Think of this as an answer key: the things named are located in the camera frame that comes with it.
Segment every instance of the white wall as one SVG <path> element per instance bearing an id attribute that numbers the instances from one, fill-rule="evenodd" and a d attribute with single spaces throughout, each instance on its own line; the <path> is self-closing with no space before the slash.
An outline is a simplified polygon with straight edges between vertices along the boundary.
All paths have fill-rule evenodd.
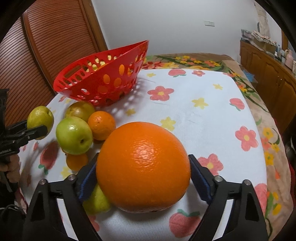
<path id="1" fill-rule="evenodd" d="M 253 0 L 92 1 L 109 49 L 149 39 L 148 55 L 208 52 L 237 60 L 241 29 L 257 29 Z"/>
<path id="2" fill-rule="evenodd" d="M 281 46 L 281 28 L 267 12 L 266 17 L 270 30 L 270 38 Z"/>

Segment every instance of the green apple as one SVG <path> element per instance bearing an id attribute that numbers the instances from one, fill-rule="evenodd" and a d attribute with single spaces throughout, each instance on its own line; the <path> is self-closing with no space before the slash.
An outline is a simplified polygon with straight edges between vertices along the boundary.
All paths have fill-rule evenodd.
<path id="1" fill-rule="evenodd" d="M 31 111 L 27 119 L 27 129 L 32 129 L 41 125 L 45 125 L 47 127 L 47 134 L 52 130 L 52 126 L 54 124 L 54 116 L 50 109 L 46 106 L 38 106 Z M 37 138 L 36 140 L 41 140 L 45 136 Z"/>
<path id="2" fill-rule="evenodd" d="M 63 151 L 72 155 L 86 153 L 93 142 L 89 125 L 76 116 L 66 117 L 57 125 L 56 137 Z"/>
<path id="3" fill-rule="evenodd" d="M 103 194 L 98 184 L 95 186 L 90 198 L 84 201 L 82 206 L 88 215 L 96 215 L 100 212 L 107 212 L 111 208 L 111 204 Z"/>
<path id="4" fill-rule="evenodd" d="M 65 117 L 76 116 L 87 122 L 91 114 L 95 111 L 91 103 L 78 101 L 68 107 Z"/>

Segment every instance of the louvered door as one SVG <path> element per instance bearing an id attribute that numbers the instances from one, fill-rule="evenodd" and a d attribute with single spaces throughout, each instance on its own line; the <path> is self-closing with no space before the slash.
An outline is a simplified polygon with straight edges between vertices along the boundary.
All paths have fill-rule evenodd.
<path id="1" fill-rule="evenodd" d="M 34 62 L 18 19 L 0 44 L 0 88 L 9 88 L 6 125 L 25 120 L 30 111 L 47 105 L 54 92 Z"/>
<path id="2" fill-rule="evenodd" d="M 26 15 L 51 83 L 64 67 L 99 51 L 81 0 L 37 0 Z"/>

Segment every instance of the light switch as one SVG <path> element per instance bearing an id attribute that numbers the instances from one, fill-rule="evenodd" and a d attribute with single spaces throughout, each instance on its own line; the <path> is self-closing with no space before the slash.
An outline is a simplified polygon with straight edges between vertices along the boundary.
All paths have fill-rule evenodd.
<path id="1" fill-rule="evenodd" d="M 210 21 L 204 21 L 206 26 L 211 26 L 211 27 L 215 27 L 215 23 L 214 22 L 210 22 Z"/>

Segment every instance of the blue gripper pad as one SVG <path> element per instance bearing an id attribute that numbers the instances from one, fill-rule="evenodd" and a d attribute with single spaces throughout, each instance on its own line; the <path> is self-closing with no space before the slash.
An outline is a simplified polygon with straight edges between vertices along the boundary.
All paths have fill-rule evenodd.
<path id="1" fill-rule="evenodd" d="M 191 180 L 192 180 L 201 200 L 205 201 L 207 204 L 210 205 L 213 200 L 213 198 L 211 196 L 210 185 L 208 184 L 206 179 L 201 174 L 195 161 L 192 160 L 191 158 L 189 158 L 189 160 L 190 160 L 190 167 L 191 167 Z"/>
<path id="2" fill-rule="evenodd" d="M 78 196 L 80 202 L 83 202 L 89 199 L 96 184 L 97 184 L 97 179 L 96 179 L 96 162 L 95 162 L 91 167 L 89 173 L 86 175 L 86 177 L 84 178 L 84 180 L 80 185 L 80 193 Z"/>

